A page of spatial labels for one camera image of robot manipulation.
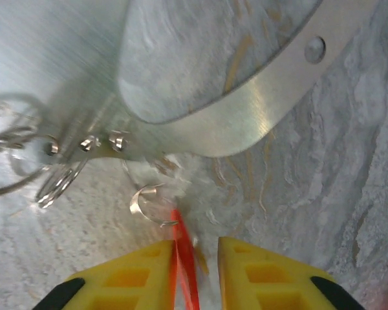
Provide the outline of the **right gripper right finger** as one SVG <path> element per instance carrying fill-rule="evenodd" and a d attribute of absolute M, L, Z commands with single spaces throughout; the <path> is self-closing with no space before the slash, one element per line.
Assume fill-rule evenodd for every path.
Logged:
<path fill-rule="evenodd" d="M 223 309 L 362 309 L 322 269 L 244 241 L 220 237 Z"/>

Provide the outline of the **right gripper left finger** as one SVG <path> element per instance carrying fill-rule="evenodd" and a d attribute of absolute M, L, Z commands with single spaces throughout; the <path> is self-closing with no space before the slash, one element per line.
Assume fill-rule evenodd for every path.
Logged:
<path fill-rule="evenodd" d="M 175 243 L 166 240 L 77 272 L 34 309 L 173 309 Z"/>

